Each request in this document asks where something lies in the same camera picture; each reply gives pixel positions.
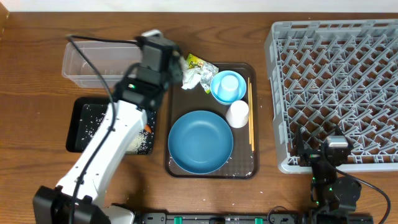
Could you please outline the green snack wrapper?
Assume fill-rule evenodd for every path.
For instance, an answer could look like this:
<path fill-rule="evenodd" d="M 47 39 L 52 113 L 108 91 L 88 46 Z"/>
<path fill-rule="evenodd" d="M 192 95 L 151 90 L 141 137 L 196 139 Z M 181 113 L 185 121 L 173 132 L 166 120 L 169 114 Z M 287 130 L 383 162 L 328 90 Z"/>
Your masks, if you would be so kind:
<path fill-rule="evenodd" d="M 189 54 L 186 59 L 188 70 L 183 81 L 183 89 L 193 89 L 198 84 L 204 89 L 205 93 L 211 92 L 211 81 L 219 72 L 219 68 L 193 54 Z"/>

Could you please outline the dark blue plate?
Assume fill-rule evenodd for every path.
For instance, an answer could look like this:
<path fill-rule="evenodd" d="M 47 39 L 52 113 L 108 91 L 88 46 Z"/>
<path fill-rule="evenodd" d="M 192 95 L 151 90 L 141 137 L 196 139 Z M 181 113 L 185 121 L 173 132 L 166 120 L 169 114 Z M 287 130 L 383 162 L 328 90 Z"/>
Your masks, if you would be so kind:
<path fill-rule="evenodd" d="M 168 136 L 171 158 L 191 174 L 209 174 L 232 155 L 233 133 L 227 122 L 210 111 L 192 111 L 172 125 Z"/>

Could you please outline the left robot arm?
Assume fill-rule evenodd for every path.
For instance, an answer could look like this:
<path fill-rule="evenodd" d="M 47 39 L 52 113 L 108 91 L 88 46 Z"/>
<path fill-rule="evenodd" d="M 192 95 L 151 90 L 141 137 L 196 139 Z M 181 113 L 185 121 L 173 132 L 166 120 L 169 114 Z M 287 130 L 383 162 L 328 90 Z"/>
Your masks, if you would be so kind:
<path fill-rule="evenodd" d="M 135 214 L 120 205 L 103 206 L 109 183 L 126 150 L 157 111 L 169 86 L 182 81 L 182 51 L 158 30 L 133 42 L 142 59 L 125 71 L 114 91 L 98 69 L 109 95 L 106 114 L 75 165 L 55 188 L 39 187 L 33 198 L 36 223 L 133 223 Z"/>

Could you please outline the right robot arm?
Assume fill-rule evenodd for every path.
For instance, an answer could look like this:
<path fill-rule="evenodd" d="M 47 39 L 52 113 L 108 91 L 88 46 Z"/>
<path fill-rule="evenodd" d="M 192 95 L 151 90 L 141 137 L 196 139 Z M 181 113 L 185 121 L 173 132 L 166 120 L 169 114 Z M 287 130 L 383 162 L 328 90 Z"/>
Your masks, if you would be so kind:
<path fill-rule="evenodd" d="M 353 145 L 339 127 L 317 148 L 305 145 L 298 128 L 294 149 L 300 166 L 312 168 L 311 201 L 317 206 L 303 215 L 302 223 L 371 223 L 372 218 L 355 215 L 361 184 L 347 176 L 338 177 L 337 167 L 348 160 Z"/>

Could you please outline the orange carrot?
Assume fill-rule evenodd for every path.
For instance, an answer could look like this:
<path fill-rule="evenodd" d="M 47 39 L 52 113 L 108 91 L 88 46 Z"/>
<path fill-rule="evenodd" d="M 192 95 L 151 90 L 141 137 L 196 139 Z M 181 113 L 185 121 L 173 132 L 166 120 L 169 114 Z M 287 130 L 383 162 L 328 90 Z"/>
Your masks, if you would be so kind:
<path fill-rule="evenodd" d="M 150 128 L 150 126 L 149 126 L 148 124 L 145 125 L 144 130 L 145 130 L 146 132 L 148 132 L 148 133 L 152 133 L 152 130 L 151 130 L 151 128 Z"/>

